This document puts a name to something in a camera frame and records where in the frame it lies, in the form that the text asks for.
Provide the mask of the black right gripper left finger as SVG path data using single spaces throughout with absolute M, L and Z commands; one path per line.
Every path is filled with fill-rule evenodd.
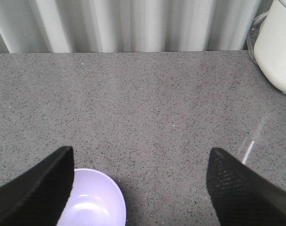
M 71 146 L 62 146 L 0 187 L 0 226 L 55 226 L 74 181 Z

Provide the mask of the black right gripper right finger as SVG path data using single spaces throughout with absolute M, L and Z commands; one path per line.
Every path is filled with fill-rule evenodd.
M 207 190 L 222 226 L 286 226 L 286 191 L 222 148 L 212 148 Z

